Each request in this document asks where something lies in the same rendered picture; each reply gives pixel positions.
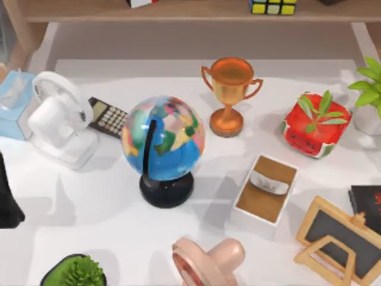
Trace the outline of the globe on black stand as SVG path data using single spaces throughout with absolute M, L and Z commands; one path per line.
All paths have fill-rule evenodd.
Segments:
M 204 124 L 191 106 L 170 96 L 140 102 L 126 117 L 121 143 L 149 204 L 169 209 L 189 198 L 191 171 L 205 148 Z

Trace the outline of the bronze trophy cup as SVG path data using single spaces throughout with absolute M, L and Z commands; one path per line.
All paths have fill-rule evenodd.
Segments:
M 211 67 L 202 66 L 201 76 L 224 105 L 211 115 L 211 130 L 223 138 L 238 135 L 243 128 L 243 116 L 233 106 L 255 96 L 262 88 L 263 80 L 256 79 L 250 63 L 239 57 L 223 57 Z

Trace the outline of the black calculator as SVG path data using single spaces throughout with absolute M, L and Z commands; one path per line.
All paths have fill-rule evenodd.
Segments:
M 95 97 L 89 98 L 89 104 L 93 110 L 93 120 L 89 126 L 101 133 L 120 139 L 127 113 Z

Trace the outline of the white and brown tissue box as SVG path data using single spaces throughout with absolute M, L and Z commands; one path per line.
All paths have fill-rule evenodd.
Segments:
M 232 204 L 229 223 L 241 231 L 273 239 L 297 176 L 296 166 L 258 155 Z

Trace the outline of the pink desk fan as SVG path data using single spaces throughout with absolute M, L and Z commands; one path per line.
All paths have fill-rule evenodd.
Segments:
M 182 277 L 182 286 L 238 286 L 234 271 L 245 259 L 243 245 L 226 238 L 205 251 L 182 237 L 172 245 L 172 258 Z

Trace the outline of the watermelon plant pot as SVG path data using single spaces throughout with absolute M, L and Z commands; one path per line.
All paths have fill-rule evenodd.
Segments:
M 333 101 L 330 91 L 323 95 L 305 92 L 283 120 L 280 131 L 294 149 L 323 158 L 336 147 L 351 117 L 344 106 Z

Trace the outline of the wooden shelf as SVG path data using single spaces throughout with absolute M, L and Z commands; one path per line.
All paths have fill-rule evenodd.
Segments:
M 381 22 L 381 0 L 346 0 L 325 6 L 298 0 L 293 16 L 253 15 L 248 0 L 158 0 L 130 8 L 126 0 L 0 0 L 27 54 L 39 48 L 50 22 L 322 21 Z

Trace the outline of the white desk fan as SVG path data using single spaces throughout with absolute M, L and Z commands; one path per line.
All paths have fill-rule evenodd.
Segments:
M 88 129 L 93 110 L 66 77 L 43 71 L 32 80 L 40 106 L 28 119 L 30 142 L 44 155 L 71 169 L 81 168 L 95 153 L 98 137 Z

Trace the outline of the red and white box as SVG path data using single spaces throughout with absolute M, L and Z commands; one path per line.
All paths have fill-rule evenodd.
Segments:
M 139 8 L 145 5 L 153 4 L 158 2 L 158 0 L 126 0 L 130 8 Z

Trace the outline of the colourful puzzle cube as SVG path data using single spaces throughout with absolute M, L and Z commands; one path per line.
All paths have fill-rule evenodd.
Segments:
M 252 14 L 294 15 L 297 0 L 248 0 Z

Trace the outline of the wooden framed blackboard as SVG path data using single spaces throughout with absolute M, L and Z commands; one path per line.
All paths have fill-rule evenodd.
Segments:
M 381 235 L 366 226 L 365 214 L 350 216 L 316 196 L 296 235 L 304 249 L 294 262 L 333 286 L 370 286 L 381 275 Z

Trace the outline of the green plant in black pot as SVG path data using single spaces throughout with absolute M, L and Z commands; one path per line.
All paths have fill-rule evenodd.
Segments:
M 40 286 L 107 286 L 107 278 L 90 256 L 71 254 L 44 275 Z

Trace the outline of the light blue tissue box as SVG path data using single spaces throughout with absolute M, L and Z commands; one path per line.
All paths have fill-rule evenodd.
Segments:
M 13 70 L 0 83 L 0 136 L 26 141 L 32 135 L 28 119 L 40 105 L 32 87 L 35 77 Z

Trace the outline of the green plant in white pot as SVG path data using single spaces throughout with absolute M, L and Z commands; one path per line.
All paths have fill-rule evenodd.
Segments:
M 356 128 L 370 136 L 381 136 L 381 64 L 372 57 L 364 57 L 366 67 L 357 72 L 368 80 L 358 80 L 348 89 L 360 92 L 354 105 Z

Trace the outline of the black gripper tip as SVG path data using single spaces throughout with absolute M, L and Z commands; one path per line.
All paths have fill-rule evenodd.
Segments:
M 16 228 L 25 218 L 11 192 L 4 158 L 0 152 L 0 229 Z

